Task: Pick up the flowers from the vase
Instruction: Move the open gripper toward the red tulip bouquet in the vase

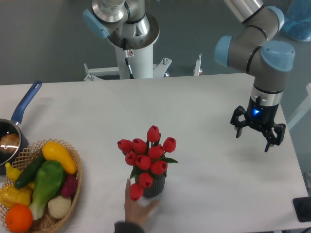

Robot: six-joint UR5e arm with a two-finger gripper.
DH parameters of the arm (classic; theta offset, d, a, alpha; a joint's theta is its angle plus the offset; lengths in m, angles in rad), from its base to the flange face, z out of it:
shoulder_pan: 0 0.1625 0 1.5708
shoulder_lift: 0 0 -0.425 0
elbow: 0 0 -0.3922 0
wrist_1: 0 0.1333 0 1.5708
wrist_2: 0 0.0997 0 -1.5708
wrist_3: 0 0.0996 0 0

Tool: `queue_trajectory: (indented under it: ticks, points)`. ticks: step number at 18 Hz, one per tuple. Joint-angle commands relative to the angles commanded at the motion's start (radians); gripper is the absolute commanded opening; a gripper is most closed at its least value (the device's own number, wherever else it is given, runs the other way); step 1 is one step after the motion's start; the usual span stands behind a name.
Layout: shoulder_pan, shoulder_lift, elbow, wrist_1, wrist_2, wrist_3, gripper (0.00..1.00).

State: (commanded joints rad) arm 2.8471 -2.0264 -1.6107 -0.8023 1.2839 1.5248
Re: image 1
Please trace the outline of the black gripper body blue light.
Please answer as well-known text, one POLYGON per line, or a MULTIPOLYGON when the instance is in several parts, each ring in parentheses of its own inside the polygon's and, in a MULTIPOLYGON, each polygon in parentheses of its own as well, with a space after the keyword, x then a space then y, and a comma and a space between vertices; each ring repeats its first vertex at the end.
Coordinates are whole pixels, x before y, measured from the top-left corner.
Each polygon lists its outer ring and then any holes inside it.
POLYGON ((248 103, 245 120, 248 126, 259 132, 270 131, 274 124, 279 104, 274 106, 256 105, 251 98, 248 103))

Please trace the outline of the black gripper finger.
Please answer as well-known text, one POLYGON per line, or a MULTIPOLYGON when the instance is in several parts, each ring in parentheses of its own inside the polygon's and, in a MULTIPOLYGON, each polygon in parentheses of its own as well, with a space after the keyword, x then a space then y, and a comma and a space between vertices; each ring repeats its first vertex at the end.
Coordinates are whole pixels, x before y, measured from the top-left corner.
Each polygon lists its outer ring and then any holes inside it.
POLYGON ((242 134, 242 129, 248 126, 247 111, 242 107, 238 106, 232 115, 230 124, 234 126, 236 130, 236 138, 239 138, 242 134))
POLYGON ((286 125, 283 123, 276 124, 274 123, 272 127, 269 127, 268 129, 264 130, 264 137, 267 140, 266 146, 264 151, 268 152, 270 147, 273 147, 274 145, 279 146, 285 135, 286 125))

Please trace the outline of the dark grey sleeve forearm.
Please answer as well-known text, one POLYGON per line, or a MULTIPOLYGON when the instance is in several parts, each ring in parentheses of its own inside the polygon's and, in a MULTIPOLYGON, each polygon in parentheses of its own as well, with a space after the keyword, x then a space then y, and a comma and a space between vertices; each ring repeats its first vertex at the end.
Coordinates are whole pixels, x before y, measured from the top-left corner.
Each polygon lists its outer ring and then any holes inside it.
POLYGON ((115 233, 145 233, 144 229, 136 223, 118 221, 114 224, 115 233))

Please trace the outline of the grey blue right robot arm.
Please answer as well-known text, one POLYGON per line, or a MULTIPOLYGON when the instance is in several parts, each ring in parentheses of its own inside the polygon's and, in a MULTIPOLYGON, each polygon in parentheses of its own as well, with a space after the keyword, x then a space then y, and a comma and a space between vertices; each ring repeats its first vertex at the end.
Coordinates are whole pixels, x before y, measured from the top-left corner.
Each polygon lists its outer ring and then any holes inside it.
POLYGON ((244 29, 237 36, 223 36, 215 46, 214 59, 254 77, 248 107, 238 106, 230 123, 236 137, 248 126, 261 132, 268 146, 280 145, 286 126, 275 123, 275 115, 295 57, 292 45, 273 39, 284 24, 284 14, 261 0, 225 3, 244 29))

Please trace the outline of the bare human hand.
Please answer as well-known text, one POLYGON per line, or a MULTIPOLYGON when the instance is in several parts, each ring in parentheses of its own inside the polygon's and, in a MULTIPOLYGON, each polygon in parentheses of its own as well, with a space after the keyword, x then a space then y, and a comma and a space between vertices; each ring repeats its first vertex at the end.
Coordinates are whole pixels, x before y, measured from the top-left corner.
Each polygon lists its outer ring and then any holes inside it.
POLYGON ((153 211, 159 204, 159 200, 154 200, 146 206, 142 206, 139 203, 131 200, 130 198, 130 186, 131 182, 127 179, 125 187, 125 222, 135 223, 140 227, 143 227, 148 220, 149 214, 153 211))

